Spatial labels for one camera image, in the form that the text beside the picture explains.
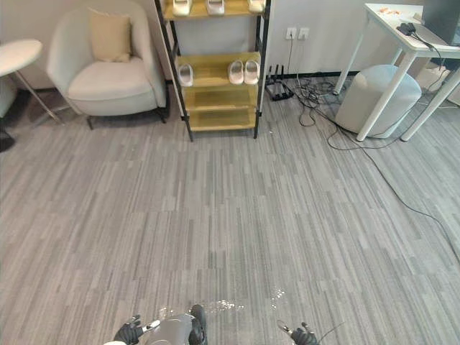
white desk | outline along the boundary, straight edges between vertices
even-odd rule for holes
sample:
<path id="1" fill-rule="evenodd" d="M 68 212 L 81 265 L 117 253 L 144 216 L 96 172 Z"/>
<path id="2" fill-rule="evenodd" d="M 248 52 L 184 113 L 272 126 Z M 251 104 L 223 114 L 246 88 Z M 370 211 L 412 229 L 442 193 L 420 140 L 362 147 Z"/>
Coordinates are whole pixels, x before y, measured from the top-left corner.
<path id="1" fill-rule="evenodd" d="M 380 9 L 388 8 L 391 11 L 398 11 L 399 14 L 390 14 L 382 13 Z M 348 65 L 342 70 L 340 78 L 334 89 L 335 93 L 339 93 L 344 85 L 345 78 L 347 77 L 351 65 L 354 62 L 354 58 L 357 55 L 358 49 L 361 46 L 363 36 L 367 31 L 370 19 L 376 22 L 388 35 L 395 38 L 399 45 L 396 55 L 392 60 L 392 64 L 395 64 L 397 58 L 400 56 L 401 52 L 405 53 L 404 58 L 398 68 L 395 76 L 391 80 L 391 83 L 388 86 L 388 89 L 380 97 L 379 101 L 375 105 L 374 110 L 369 115 L 369 118 L 366 120 L 366 123 L 361 128 L 361 131 L 358 133 L 356 140 L 362 142 L 372 126 L 379 118 L 382 111 L 385 109 L 388 101 L 391 99 L 391 96 L 395 92 L 396 88 L 399 86 L 404 75 L 407 73 L 409 67 L 412 65 L 413 61 L 416 58 L 438 58 L 438 53 L 434 50 L 429 50 L 426 45 L 422 42 L 416 40 L 415 38 L 408 37 L 403 35 L 401 32 L 396 30 L 396 27 L 400 26 L 404 22 L 412 22 L 417 29 L 417 34 L 422 40 L 431 43 L 438 49 L 442 58 L 454 58 L 460 59 L 460 47 L 452 47 L 446 45 L 446 43 L 439 37 L 437 37 L 430 30 L 426 29 L 419 21 L 413 18 L 415 13 L 422 14 L 423 6 L 415 5 L 396 5 L 396 4 L 365 4 L 364 8 L 367 12 L 367 21 L 364 25 L 364 28 L 359 35 L 358 43 L 351 55 L 351 59 Z M 430 117 L 430 115 L 438 108 L 438 106 L 446 99 L 446 97 L 452 92 L 452 90 L 460 83 L 460 68 L 454 73 L 453 76 L 449 79 L 449 82 L 446 83 L 436 94 L 433 100 L 430 102 L 425 111 L 418 117 L 418 119 L 413 123 L 413 125 L 404 133 L 401 137 L 401 140 L 408 141 L 414 133 L 420 128 L 420 126 Z"/>
<path id="2" fill-rule="evenodd" d="M 62 123 L 59 117 L 43 103 L 42 99 L 19 72 L 21 68 L 33 63 L 40 56 L 41 52 L 42 43 L 37 40 L 18 40 L 0 45 L 0 76 L 15 73 L 47 114 L 56 122 Z"/>

electrical socket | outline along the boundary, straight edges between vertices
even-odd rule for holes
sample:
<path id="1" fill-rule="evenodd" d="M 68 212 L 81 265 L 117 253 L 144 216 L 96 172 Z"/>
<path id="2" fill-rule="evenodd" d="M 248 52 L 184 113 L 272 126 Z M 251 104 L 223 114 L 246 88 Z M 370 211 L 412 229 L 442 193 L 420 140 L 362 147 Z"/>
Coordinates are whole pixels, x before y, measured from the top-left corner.
<path id="1" fill-rule="evenodd" d="M 286 31 L 286 39 L 287 40 L 295 40 L 295 34 L 297 34 L 296 27 L 288 27 Z"/>
<path id="2" fill-rule="evenodd" d="M 309 27 L 301 27 L 299 30 L 299 40 L 306 40 L 308 38 L 308 34 L 310 33 Z"/>

shoe rack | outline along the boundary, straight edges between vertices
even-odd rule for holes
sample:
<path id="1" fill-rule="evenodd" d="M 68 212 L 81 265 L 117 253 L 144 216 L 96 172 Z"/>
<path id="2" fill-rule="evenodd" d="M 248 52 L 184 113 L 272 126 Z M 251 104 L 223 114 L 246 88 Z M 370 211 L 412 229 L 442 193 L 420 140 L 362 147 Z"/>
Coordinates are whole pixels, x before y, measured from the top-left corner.
<path id="1" fill-rule="evenodd" d="M 175 17 L 173 0 L 155 0 L 173 83 L 182 111 L 181 119 L 187 126 L 191 141 L 194 132 L 232 129 L 253 129 L 254 139 L 257 138 L 259 117 L 262 115 L 270 5 L 271 0 L 266 0 L 263 12 L 252 13 L 249 11 L 248 0 L 225 0 L 225 14 L 216 17 L 208 15 L 206 0 L 193 0 L 187 17 Z M 257 21 L 254 51 L 224 55 L 180 54 L 175 21 L 237 16 L 254 17 Z M 227 69 L 235 60 L 255 60 L 259 63 L 257 85 L 230 83 Z M 184 64 L 190 64 L 193 68 L 191 87 L 182 87 L 179 83 L 178 66 Z"/>

round pouf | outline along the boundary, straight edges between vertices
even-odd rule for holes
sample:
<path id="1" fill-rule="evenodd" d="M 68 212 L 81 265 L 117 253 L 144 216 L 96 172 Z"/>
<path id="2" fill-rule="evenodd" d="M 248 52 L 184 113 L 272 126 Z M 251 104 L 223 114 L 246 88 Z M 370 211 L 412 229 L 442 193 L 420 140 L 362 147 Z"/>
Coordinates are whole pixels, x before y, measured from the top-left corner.
<path id="1" fill-rule="evenodd" d="M 377 65 L 359 72 L 346 92 L 336 123 L 359 133 L 396 72 L 394 65 Z M 406 74 L 367 136 L 388 138 L 421 96 L 417 81 Z"/>

chair leg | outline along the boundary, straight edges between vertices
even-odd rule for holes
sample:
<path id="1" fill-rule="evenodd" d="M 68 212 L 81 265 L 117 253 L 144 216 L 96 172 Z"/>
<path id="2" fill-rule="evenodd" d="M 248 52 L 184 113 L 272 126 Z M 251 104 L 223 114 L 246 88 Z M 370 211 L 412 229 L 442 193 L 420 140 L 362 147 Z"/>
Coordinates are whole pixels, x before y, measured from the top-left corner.
<path id="1" fill-rule="evenodd" d="M 159 108 L 159 109 L 158 109 L 158 113 L 160 113 L 160 119 L 161 119 L 161 122 L 162 122 L 163 124 L 166 123 L 165 112 L 166 112 L 166 108 Z"/>
<path id="2" fill-rule="evenodd" d="M 166 123 L 166 118 L 170 115 L 170 95 L 169 91 L 166 88 L 166 106 L 164 108 L 157 108 L 157 111 L 160 113 L 161 122 Z"/>
<path id="3" fill-rule="evenodd" d="M 91 122 L 91 116 L 86 117 L 86 123 L 89 126 L 89 129 L 92 131 L 93 130 L 93 123 Z"/>

